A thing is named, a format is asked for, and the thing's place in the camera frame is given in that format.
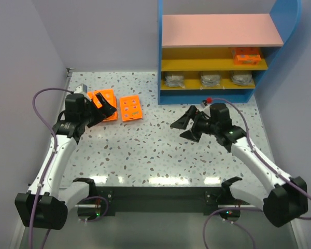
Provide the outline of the bagged silver sponges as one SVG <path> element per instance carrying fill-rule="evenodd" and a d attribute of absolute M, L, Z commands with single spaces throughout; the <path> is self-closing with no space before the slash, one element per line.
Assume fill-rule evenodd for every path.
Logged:
<path fill-rule="evenodd" d="M 181 72 L 164 72 L 164 84 L 171 88 L 185 88 L 185 77 Z"/>
<path fill-rule="evenodd" d="M 202 71 L 200 72 L 200 81 L 204 88 L 219 86 L 221 74 L 218 71 Z"/>
<path fill-rule="evenodd" d="M 251 71 L 231 71 L 230 76 L 232 81 L 239 86 L 248 86 L 252 84 Z"/>

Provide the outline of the orange Scrub Mommy box top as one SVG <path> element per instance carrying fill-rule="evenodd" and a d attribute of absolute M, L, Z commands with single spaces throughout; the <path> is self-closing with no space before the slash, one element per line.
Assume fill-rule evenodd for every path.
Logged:
<path fill-rule="evenodd" d="M 235 47 L 231 53 L 236 65 L 258 65 L 262 60 L 258 47 Z"/>

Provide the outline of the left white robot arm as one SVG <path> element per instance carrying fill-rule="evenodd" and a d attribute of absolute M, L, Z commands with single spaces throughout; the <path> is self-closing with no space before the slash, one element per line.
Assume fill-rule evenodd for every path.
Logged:
<path fill-rule="evenodd" d="M 76 178 L 64 191 L 59 190 L 60 182 L 86 128 L 101 123 L 116 111 L 101 93 L 93 98 L 83 93 L 66 96 L 65 110 L 51 128 L 53 137 L 45 161 L 27 192 L 18 193 L 15 198 L 24 226 L 60 230 L 76 204 L 98 198 L 93 179 Z"/>

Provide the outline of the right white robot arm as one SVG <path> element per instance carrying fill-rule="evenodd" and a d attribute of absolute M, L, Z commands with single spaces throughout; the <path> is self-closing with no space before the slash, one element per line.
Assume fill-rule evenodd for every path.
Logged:
<path fill-rule="evenodd" d="M 219 145 L 237 157 L 258 178 L 266 193 L 257 195 L 233 187 L 238 177 L 222 183 L 235 199 L 260 208 L 269 222 L 281 227 L 308 211 L 307 184 L 301 177 L 292 177 L 275 165 L 248 138 L 241 127 L 232 123 L 224 103 L 207 106 L 209 113 L 192 105 L 170 127 L 181 129 L 180 137 L 199 142 L 202 134 L 213 135 Z"/>

